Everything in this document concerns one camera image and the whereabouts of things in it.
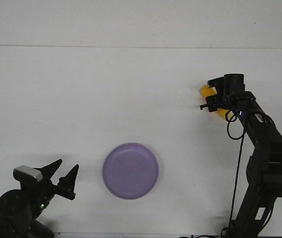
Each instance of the purple plate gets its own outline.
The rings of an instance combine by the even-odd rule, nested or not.
[[[151,191],[158,171],[157,160],[149,149],[137,143],[127,143],[107,156],[102,175],[105,185],[114,195],[136,199]]]

